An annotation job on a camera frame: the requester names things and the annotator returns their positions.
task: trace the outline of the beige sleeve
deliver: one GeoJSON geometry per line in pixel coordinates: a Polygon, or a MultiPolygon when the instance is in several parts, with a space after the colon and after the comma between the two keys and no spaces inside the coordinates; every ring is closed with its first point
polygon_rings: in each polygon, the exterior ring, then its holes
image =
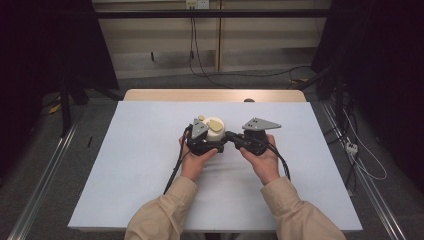
{"type": "Polygon", "coordinates": [[[177,177],[165,195],[141,206],[128,223],[125,239],[180,239],[196,193],[194,182],[177,177]]]}
{"type": "Polygon", "coordinates": [[[345,239],[317,207],[300,200],[287,177],[268,183],[261,192],[277,221],[278,239],[345,239]]]}

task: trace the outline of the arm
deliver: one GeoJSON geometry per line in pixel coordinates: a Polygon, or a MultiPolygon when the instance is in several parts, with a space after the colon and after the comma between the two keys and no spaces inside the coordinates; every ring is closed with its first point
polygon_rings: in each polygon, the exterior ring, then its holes
{"type": "MultiPolygon", "coordinates": [[[[272,135],[268,135],[268,141],[275,146],[272,135]]],[[[278,158],[273,152],[267,150],[261,156],[244,148],[240,152],[264,185],[261,192],[277,221],[279,239],[345,239],[318,208],[299,198],[287,177],[280,177],[278,158]]]]}
{"type": "Polygon", "coordinates": [[[189,153],[185,143],[183,147],[182,156],[185,157],[180,177],[176,178],[165,195],[144,204],[137,211],[128,224],[126,240],[180,239],[185,216],[197,193],[194,182],[205,162],[218,152],[212,149],[202,156],[196,156],[189,153]]]}

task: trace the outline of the wire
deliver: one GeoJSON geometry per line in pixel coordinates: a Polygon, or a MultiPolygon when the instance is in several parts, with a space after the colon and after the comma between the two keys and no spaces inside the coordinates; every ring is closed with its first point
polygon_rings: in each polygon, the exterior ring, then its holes
{"type": "Polygon", "coordinates": [[[271,143],[268,143],[268,149],[271,150],[273,153],[275,153],[275,155],[277,155],[278,158],[280,158],[281,163],[283,164],[284,173],[286,174],[287,178],[289,180],[291,180],[291,178],[290,178],[290,171],[289,171],[289,167],[287,166],[286,160],[284,160],[284,158],[278,152],[277,148],[274,145],[272,145],[271,143]]]}
{"type": "Polygon", "coordinates": [[[272,77],[272,76],[278,76],[278,75],[282,75],[282,74],[285,74],[285,73],[289,73],[290,74],[290,85],[291,85],[291,82],[292,82],[291,71],[296,70],[296,69],[300,69],[300,68],[311,68],[311,66],[302,65],[302,66],[293,67],[289,70],[280,71],[280,72],[277,72],[277,73],[270,73],[270,74],[242,74],[242,73],[211,73],[211,74],[207,74],[207,73],[205,73],[205,71],[203,69],[202,62],[200,60],[199,47],[198,47],[198,43],[197,43],[196,20],[194,18],[191,18],[191,43],[190,43],[189,65],[190,65],[190,70],[193,73],[193,75],[198,76],[198,77],[206,77],[209,82],[211,82],[215,85],[221,86],[221,87],[225,87],[225,88],[230,88],[230,87],[216,83],[212,79],[210,79],[210,77],[213,77],[213,76],[272,77]],[[202,70],[203,74],[195,73],[194,70],[193,70],[193,67],[191,65],[192,56],[193,56],[192,55],[193,54],[193,40],[194,40],[194,43],[195,43],[195,46],[196,46],[197,59],[198,59],[200,69],[202,70]]]}
{"type": "MultiPolygon", "coordinates": [[[[347,160],[350,160],[349,154],[347,153],[347,151],[344,151],[344,152],[346,154],[347,160]]],[[[349,181],[350,181],[350,176],[353,173],[353,177],[354,177],[354,179],[353,179],[354,180],[354,183],[353,183],[353,192],[356,191],[356,172],[355,172],[355,168],[354,167],[356,165],[356,162],[358,161],[358,156],[359,156],[359,151],[355,154],[355,161],[353,163],[351,161],[349,161],[349,163],[351,165],[351,168],[350,168],[350,171],[349,171],[349,175],[347,176],[347,178],[346,178],[346,180],[344,182],[345,187],[347,188],[347,185],[349,184],[349,181]]]]}
{"type": "Polygon", "coordinates": [[[377,163],[381,166],[381,168],[383,169],[383,171],[384,171],[384,176],[383,177],[376,177],[376,176],[374,176],[374,175],[372,175],[371,173],[369,173],[364,167],[362,167],[360,164],[358,164],[358,162],[357,162],[357,159],[355,159],[354,157],[352,157],[352,159],[353,159],[353,161],[358,165],[358,167],[362,170],[362,171],[364,171],[368,176],[370,176],[371,178],[374,178],[374,179],[376,179],[376,180],[384,180],[384,179],[386,179],[386,177],[387,177],[387,171],[386,171],[386,169],[384,168],[384,166],[383,166],[383,164],[381,164],[381,162],[378,160],[378,158],[365,146],[365,144],[361,141],[361,139],[358,137],[358,135],[356,134],[356,132],[355,132],[355,130],[353,129],[353,126],[352,126],[352,122],[350,121],[350,119],[349,119],[349,117],[348,117],[348,115],[347,115],[347,113],[346,113],[346,111],[343,109],[343,112],[344,112],[344,114],[346,115],[346,119],[347,119],[347,121],[349,122],[349,125],[350,125],[350,127],[352,128],[352,132],[353,132],[353,134],[355,135],[355,137],[357,138],[357,140],[358,140],[358,142],[367,150],[367,152],[369,153],[369,154],[371,154],[371,156],[377,161],[377,163]]]}
{"type": "MultiPolygon", "coordinates": [[[[354,118],[354,120],[355,120],[355,131],[357,132],[358,131],[358,124],[357,124],[357,121],[356,121],[356,117],[355,117],[355,114],[353,114],[353,100],[352,100],[352,98],[351,98],[351,96],[349,95],[349,96],[347,96],[347,97],[350,97],[350,99],[349,99],[349,102],[348,102],[348,104],[343,104],[343,107],[345,107],[347,110],[348,110],[348,115],[350,116],[350,115],[352,115],[353,116],[353,118],[354,118]]],[[[344,139],[344,137],[346,136],[346,134],[348,133],[348,131],[349,131],[349,125],[348,126],[345,126],[344,128],[344,131],[342,132],[342,134],[338,137],[338,138],[336,138],[336,139],[334,139],[334,140],[331,140],[330,142],[327,142],[327,145],[330,145],[330,144],[333,144],[333,143],[335,143],[335,142],[338,142],[339,140],[342,140],[342,139],[344,139]]],[[[324,136],[325,135],[327,135],[328,133],[330,133],[331,132],[331,130],[328,130],[327,132],[325,132],[325,133],[323,133],[324,134],[324,136]]]]}
{"type": "Polygon", "coordinates": [[[169,187],[171,186],[172,182],[174,181],[175,175],[177,174],[178,169],[180,168],[181,163],[183,162],[183,159],[190,152],[190,151],[187,152],[186,154],[184,154],[183,157],[181,157],[181,155],[183,155],[183,149],[184,149],[184,144],[185,144],[185,139],[186,139],[186,136],[187,136],[187,132],[190,131],[190,129],[192,129],[192,127],[193,127],[193,125],[190,124],[188,127],[186,127],[186,129],[184,129],[184,133],[183,133],[183,136],[181,138],[181,148],[180,148],[180,154],[178,155],[177,164],[174,167],[174,170],[173,170],[173,172],[171,174],[171,177],[169,177],[168,183],[166,184],[165,191],[163,192],[163,194],[165,194],[168,191],[169,187]]]}
{"type": "Polygon", "coordinates": [[[198,77],[206,77],[206,79],[211,82],[212,84],[215,84],[217,86],[223,87],[223,88],[228,88],[228,89],[232,89],[231,87],[228,87],[226,85],[217,83],[215,81],[213,81],[212,79],[209,78],[209,76],[205,73],[203,66],[202,66],[202,62],[200,61],[200,54],[199,54],[199,46],[197,44],[197,29],[196,29],[196,20],[194,18],[191,18],[191,44],[190,44],[190,59],[189,59],[189,64],[190,64],[190,70],[191,72],[198,77]],[[195,73],[193,71],[193,68],[191,66],[191,54],[193,52],[193,32],[194,32],[194,41],[196,44],[196,53],[197,53],[197,60],[199,62],[200,65],[200,69],[202,70],[203,75],[198,75],[197,73],[195,73]]]}
{"type": "Polygon", "coordinates": [[[293,83],[293,78],[292,78],[292,76],[291,76],[291,70],[289,70],[289,80],[290,80],[290,83],[289,83],[289,85],[287,86],[287,88],[286,88],[286,89],[290,89],[291,84],[293,83]]]}

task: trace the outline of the white cable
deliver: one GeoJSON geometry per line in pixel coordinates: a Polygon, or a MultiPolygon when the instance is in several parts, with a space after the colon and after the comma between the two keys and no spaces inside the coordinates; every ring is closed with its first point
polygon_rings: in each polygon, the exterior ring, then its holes
{"type": "Polygon", "coordinates": [[[353,134],[355,135],[355,137],[358,139],[359,143],[371,154],[371,156],[377,161],[377,163],[381,166],[381,168],[384,171],[384,177],[376,177],[374,175],[372,175],[371,173],[369,173],[365,168],[363,168],[360,164],[358,164],[358,162],[355,160],[355,157],[353,156],[353,154],[351,154],[353,161],[358,165],[358,167],[365,172],[368,176],[376,179],[376,180],[384,180],[387,177],[387,172],[386,169],[384,168],[383,164],[381,164],[381,162],[378,160],[378,158],[365,146],[364,143],[362,143],[361,139],[359,139],[358,135],[356,134],[356,130],[353,128],[352,126],[352,122],[349,119],[349,116],[347,115],[346,111],[343,109],[344,114],[346,115],[347,121],[349,122],[350,128],[352,129],[353,134]]]}

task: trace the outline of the finger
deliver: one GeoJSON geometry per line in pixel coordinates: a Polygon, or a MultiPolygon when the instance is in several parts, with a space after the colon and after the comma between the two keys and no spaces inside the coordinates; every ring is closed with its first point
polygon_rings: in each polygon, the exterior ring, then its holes
{"type": "Polygon", "coordinates": [[[206,161],[208,161],[209,159],[211,159],[213,156],[215,156],[217,153],[218,153],[218,149],[217,148],[213,148],[213,149],[207,151],[202,156],[200,156],[200,160],[203,163],[205,163],[206,161]]]}
{"type": "Polygon", "coordinates": [[[275,146],[275,138],[271,134],[267,134],[268,142],[275,146]]]}
{"type": "Polygon", "coordinates": [[[184,156],[186,153],[188,153],[190,151],[190,149],[188,148],[187,144],[184,142],[183,143],[183,138],[180,137],[180,139],[178,140],[178,142],[180,143],[180,146],[183,145],[183,152],[182,155],[184,156]]]}
{"type": "Polygon", "coordinates": [[[255,165],[256,164],[256,155],[254,155],[253,153],[247,151],[245,148],[240,148],[240,153],[252,165],[255,165]]]}

